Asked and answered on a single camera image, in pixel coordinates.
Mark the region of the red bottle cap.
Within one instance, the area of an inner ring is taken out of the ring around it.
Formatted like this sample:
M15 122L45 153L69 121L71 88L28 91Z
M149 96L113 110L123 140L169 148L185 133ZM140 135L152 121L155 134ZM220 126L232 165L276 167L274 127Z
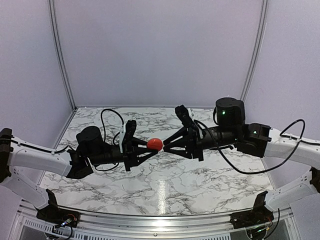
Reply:
M157 150L158 152L162 150L163 148L163 142L159 138L151 138L147 144L148 149Z

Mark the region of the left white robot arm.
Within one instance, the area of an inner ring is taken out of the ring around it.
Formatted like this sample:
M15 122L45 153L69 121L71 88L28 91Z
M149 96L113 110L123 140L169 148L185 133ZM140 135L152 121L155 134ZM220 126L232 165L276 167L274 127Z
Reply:
M159 152L136 138L134 127L122 132L121 144L111 145L104 142L98 127L89 126L76 135L76 149L66 147L62 150L30 144L13 136L9 128L4 128L0 134L0 184L37 210L43 209L44 215L53 223L63 219L62 209L56 206L55 198L47 190L19 173L19 167L79 180L91 175L93 167L104 164L123 163L125 170L130 171Z

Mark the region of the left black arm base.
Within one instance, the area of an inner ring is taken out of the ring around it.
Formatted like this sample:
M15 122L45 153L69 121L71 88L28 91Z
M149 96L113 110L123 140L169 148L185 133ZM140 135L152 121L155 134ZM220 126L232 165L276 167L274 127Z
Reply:
M46 206L43 208L35 207L37 210L36 217L40 220L57 225L61 225L63 222L70 219L71 222L69 225L72 228L76 228L79 222L80 213L78 211L58 207L55 194L49 189L46 189L45 191L48 197Z

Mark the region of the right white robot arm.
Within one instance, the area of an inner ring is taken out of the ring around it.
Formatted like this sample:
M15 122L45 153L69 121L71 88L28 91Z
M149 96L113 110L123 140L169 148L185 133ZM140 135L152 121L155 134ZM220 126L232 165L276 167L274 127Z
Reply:
M204 150L216 150L236 172L248 175L249 172L235 167L223 148L233 146L237 151L258 158L283 159L280 164L269 169L257 171L264 174L283 166L288 161L301 163L310 169L296 180L273 191L260 193L247 219L258 224L282 206L320 192L320 143L316 140L303 139L279 131L269 125L246 123L245 105L242 100L223 97L215 102L213 118L214 127L207 127L199 120L193 119L184 105L175 108L175 114L183 127L164 140L163 150L187 159L203 161Z

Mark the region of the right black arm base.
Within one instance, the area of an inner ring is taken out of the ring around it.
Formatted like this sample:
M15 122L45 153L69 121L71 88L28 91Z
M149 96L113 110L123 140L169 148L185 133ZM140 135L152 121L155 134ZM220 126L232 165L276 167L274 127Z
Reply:
M268 191L259 193L251 210L234 212L230 215L230 223L234 229L251 227L274 220L273 211L266 207L266 195Z

